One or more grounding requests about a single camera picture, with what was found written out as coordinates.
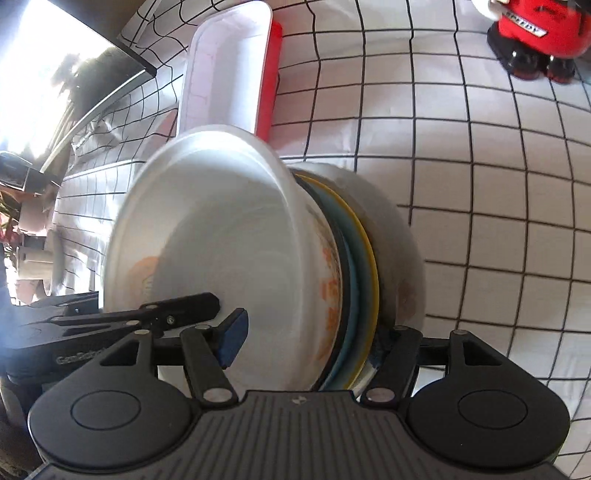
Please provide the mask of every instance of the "black object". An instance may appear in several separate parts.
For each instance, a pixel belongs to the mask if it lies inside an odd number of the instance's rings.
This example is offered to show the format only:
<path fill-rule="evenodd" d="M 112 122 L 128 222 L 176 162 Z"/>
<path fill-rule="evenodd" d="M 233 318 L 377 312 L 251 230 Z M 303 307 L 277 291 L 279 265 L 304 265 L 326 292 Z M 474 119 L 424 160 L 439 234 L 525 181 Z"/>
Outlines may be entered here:
<path fill-rule="evenodd" d="M 349 269 L 349 256 L 347 255 L 347 249 L 345 247 L 345 237 L 340 231 L 336 222 L 330 217 L 326 205 L 322 202 L 320 196 L 314 191 L 310 185 L 301 177 L 294 174 L 295 182 L 306 191 L 308 195 L 315 201 L 316 205 L 320 208 L 327 223 L 329 224 L 330 231 L 335 239 L 336 248 L 339 253 L 339 264 L 341 270 L 342 282 L 342 304 L 340 309 L 339 324 L 337 326 L 337 332 L 332 350 L 330 351 L 329 359 L 324 366 L 324 369 L 320 373 L 318 380 L 312 386 L 312 390 L 318 390 L 328 378 L 330 372 L 335 366 L 335 362 L 339 357 L 340 350 L 345 341 L 345 334 L 347 333 L 347 325 L 349 324 L 349 313 L 351 308 L 351 273 Z"/>
<path fill-rule="evenodd" d="M 570 83 L 574 78 L 575 66 L 573 59 L 550 57 L 546 66 L 546 76 L 555 82 Z"/>
<path fill-rule="evenodd" d="M 384 367 L 361 404 L 348 391 L 248 392 L 239 403 L 204 337 L 185 332 L 180 342 L 194 398 L 151 376 L 147 359 L 168 348 L 159 344 L 164 339 L 130 334 L 33 406 L 30 430 L 48 464 L 31 478 L 565 478 L 549 462 L 568 432 L 566 407 L 468 332 L 449 340 L 421 339 L 404 327 L 380 332 Z M 447 375 L 411 398 L 420 365 L 446 365 Z M 207 395 L 226 389 L 225 397 Z M 144 403 L 150 415 L 143 415 Z M 513 428 L 521 429 L 519 442 L 510 438 Z M 501 432 L 493 446 L 491 432 Z"/>
<path fill-rule="evenodd" d="M 149 329 L 161 336 L 165 330 L 212 320 L 220 309 L 218 298 L 211 293 L 115 313 L 88 313 L 98 310 L 96 296 L 81 296 L 64 305 L 69 316 L 6 328 L 1 333 L 3 376 L 15 384 L 55 382 L 129 332 Z"/>
<path fill-rule="evenodd" d="M 541 75 L 547 57 L 519 40 L 503 37 L 498 22 L 488 29 L 486 40 L 509 74 L 523 80 L 535 80 Z"/>

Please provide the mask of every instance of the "yellow-rimmed plate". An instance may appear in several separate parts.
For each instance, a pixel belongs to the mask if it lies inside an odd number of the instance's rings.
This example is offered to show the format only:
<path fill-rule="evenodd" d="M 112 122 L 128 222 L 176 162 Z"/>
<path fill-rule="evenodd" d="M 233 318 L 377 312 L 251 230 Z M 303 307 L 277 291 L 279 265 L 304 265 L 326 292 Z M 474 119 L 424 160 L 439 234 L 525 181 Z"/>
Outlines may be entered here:
<path fill-rule="evenodd" d="M 378 267 L 365 229 L 349 205 L 339 194 L 323 183 L 305 174 L 298 174 L 298 176 L 314 189 L 329 208 L 332 219 L 338 224 L 347 240 L 358 272 L 357 332 L 347 359 L 326 388 L 327 390 L 346 390 L 353 386 L 366 364 L 374 339 L 379 310 Z"/>

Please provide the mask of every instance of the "white tablecloth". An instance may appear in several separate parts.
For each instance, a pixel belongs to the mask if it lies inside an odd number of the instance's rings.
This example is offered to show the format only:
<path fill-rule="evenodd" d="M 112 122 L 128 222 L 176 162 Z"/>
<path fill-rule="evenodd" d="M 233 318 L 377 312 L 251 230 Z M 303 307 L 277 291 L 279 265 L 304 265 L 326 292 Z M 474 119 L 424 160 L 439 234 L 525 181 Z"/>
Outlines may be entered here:
<path fill-rule="evenodd" d="M 211 2 L 148 0 L 124 29 L 158 74 L 74 141 L 54 217 L 63 293 L 100 290 L 125 193 L 174 136 L 187 45 L 238 3 Z M 510 78 L 469 0 L 270 4 L 284 28 L 271 145 L 355 170 L 400 206 L 426 259 L 424 334 L 471 330 L 554 390 L 573 418 L 557 464 L 591 478 L 589 64 L 587 83 Z"/>

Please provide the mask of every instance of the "speedy label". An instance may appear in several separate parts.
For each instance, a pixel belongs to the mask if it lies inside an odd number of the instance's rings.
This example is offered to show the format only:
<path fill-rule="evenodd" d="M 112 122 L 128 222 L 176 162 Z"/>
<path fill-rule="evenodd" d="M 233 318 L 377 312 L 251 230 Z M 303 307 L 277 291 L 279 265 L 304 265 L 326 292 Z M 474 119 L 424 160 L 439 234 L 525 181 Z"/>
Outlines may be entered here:
<path fill-rule="evenodd" d="M 524 30 L 527 30 L 529 33 L 531 33 L 532 35 L 535 35 L 538 38 L 542 38 L 543 36 L 545 36 L 548 33 L 543 28 L 540 28 L 537 25 L 534 25 L 532 22 L 526 20 L 523 17 L 520 17 L 519 15 L 515 15 L 513 12 L 510 12 L 507 10 L 507 11 L 503 12 L 503 15 L 506 18 L 508 18 L 509 20 L 511 20 L 515 25 L 518 25 L 519 27 L 523 28 Z"/>

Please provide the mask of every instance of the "white bowl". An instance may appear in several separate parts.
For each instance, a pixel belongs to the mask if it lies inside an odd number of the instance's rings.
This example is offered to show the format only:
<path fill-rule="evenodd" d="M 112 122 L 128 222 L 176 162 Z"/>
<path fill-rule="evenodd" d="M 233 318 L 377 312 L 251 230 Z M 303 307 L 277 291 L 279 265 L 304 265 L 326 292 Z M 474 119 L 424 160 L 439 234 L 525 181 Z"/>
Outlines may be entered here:
<path fill-rule="evenodd" d="M 324 299 L 323 284 L 342 279 L 334 239 L 306 197 L 269 147 L 239 128 L 177 137 L 148 160 L 122 205 L 105 261 L 105 311 L 210 291 L 222 304 L 212 324 L 237 307 L 249 314 L 246 342 L 226 370 L 238 393 L 310 388 L 338 327 L 340 296 Z"/>

